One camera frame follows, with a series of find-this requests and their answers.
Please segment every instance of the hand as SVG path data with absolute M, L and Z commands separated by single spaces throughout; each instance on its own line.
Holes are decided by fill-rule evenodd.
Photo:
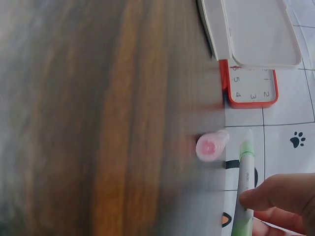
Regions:
M 240 195 L 254 217 L 299 234 L 315 235 L 315 174 L 275 175 Z M 285 236 L 284 231 L 254 219 L 253 236 Z

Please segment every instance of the pink cap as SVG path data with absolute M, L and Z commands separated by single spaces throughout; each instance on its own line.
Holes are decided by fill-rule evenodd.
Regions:
M 210 162 L 218 159 L 227 142 L 229 134 L 225 130 L 202 135 L 196 145 L 196 153 L 200 160 Z

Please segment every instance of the black cartoon drawing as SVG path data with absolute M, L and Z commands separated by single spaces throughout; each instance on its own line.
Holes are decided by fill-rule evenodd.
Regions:
M 294 148 L 297 148 L 299 145 L 303 147 L 304 146 L 303 142 L 305 140 L 306 138 L 303 137 L 303 132 L 300 132 L 299 134 L 297 134 L 297 132 L 294 132 L 294 137 L 290 139 Z

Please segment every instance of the green highlighter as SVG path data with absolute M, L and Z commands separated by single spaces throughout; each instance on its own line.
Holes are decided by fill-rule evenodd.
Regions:
M 255 155 L 253 134 L 249 130 L 240 145 L 240 173 L 238 178 L 237 199 L 232 228 L 232 236 L 252 236 L 253 210 L 244 208 L 239 203 L 239 196 L 255 186 Z

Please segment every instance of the wooden table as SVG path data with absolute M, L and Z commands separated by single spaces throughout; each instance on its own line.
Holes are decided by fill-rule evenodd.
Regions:
M 0 235 L 218 236 L 218 63 L 195 0 L 0 1 Z

